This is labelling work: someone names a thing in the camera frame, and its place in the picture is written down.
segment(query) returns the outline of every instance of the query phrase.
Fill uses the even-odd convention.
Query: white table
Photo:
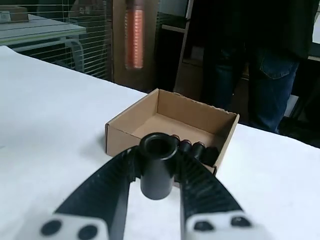
[[[0,72],[0,236],[11,240],[110,159],[105,123],[145,94],[4,46]],[[318,240],[319,169],[320,149],[239,124],[217,176],[275,240]],[[177,188],[152,201],[132,183],[124,239],[180,239],[179,201]]]
[[[79,35],[85,34],[86,28],[32,14],[28,16],[28,22],[0,24],[0,46],[24,44],[13,48],[16,52],[22,52],[65,44],[72,50],[75,69],[84,72],[84,50],[79,41]]]

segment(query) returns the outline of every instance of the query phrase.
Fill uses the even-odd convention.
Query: glowing heating element
[[[142,1],[127,2],[125,13],[125,66],[141,69],[144,66],[144,10]]]

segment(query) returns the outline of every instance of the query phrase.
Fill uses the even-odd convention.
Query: blue jeans
[[[201,100],[228,109],[245,60],[249,62],[249,125],[278,133],[285,114],[299,60],[285,51],[243,42],[205,47]]]

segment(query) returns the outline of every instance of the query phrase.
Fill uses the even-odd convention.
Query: black cylindrical part
[[[188,139],[182,140],[179,143],[179,150],[188,153],[191,150],[192,144]]]
[[[209,146],[205,149],[200,161],[202,164],[213,167],[219,156],[219,151],[216,147]]]
[[[171,135],[171,136],[173,137],[174,144],[175,144],[176,146],[178,146],[179,143],[180,143],[180,138],[179,138],[179,136],[178,136],[178,135],[175,135],[175,134],[173,134],[173,135]]]
[[[198,142],[196,142],[195,144],[192,145],[191,155],[195,159],[200,161],[205,149],[206,149],[205,145],[202,142],[198,141]]]
[[[164,199],[171,192],[178,146],[174,137],[151,133],[139,144],[142,193],[149,199]]]

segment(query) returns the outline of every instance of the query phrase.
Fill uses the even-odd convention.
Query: open cardboard box
[[[215,174],[238,121],[235,113],[156,89],[105,125],[106,153],[114,157],[150,133],[175,134],[193,144],[200,141],[217,147],[220,154],[215,166],[206,166]]]

